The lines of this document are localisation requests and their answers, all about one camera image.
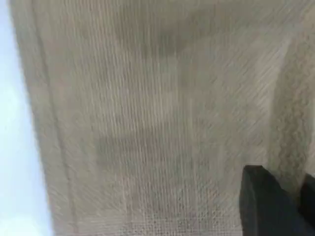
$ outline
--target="black object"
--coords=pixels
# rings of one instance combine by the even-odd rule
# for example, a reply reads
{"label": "black object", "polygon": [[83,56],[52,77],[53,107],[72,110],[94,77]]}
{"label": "black object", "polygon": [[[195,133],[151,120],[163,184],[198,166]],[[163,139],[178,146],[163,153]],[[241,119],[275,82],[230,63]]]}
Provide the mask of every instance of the black object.
{"label": "black object", "polygon": [[243,236],[315,236],[315,178],[306,176],[300,206],[262,166],[245,166],[240,192]]}

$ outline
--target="woven textile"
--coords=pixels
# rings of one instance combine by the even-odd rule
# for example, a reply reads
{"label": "woven textile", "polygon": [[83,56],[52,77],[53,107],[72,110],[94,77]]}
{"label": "woven textile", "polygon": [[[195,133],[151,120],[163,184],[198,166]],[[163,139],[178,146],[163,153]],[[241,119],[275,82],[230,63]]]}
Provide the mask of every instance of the woven textile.
{"label": "woven textile", "polygon": [[274,90],[314,1],[10,3],[56,235],[240,236],[243,166],[285,155]]}

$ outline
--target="white wall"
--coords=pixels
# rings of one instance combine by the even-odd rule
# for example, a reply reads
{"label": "white wall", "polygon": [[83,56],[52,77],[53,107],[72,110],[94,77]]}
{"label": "white wall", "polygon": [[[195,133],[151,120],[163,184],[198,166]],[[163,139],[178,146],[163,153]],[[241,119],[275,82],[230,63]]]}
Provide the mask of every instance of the white wall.
{"label": "white wall", "polygon": [[0,0],[0,236],[51,236],[42,166],[6,0]]}

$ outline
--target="beige fabric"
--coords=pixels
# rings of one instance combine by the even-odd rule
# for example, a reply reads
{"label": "beige fabric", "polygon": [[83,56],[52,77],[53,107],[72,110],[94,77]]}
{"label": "beige fabric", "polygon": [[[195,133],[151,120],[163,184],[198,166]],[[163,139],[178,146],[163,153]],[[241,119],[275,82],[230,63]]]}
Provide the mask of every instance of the beige fabric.
{"label": "beige fabric", "polygon": [[241,235],[309,4],[11,0],[56,235]]}

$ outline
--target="black plastic piece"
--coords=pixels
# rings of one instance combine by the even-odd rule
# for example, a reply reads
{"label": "black plastic piece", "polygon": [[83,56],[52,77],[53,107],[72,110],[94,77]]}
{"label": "black plastic piece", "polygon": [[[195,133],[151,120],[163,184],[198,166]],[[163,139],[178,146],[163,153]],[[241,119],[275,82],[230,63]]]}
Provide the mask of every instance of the black plastic piece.
{"label": "black plastic piece", "polygon": [[266,169],[246,166],[240,192],[243,236],[315,236],[314,186],[307,176],[298,209]]}

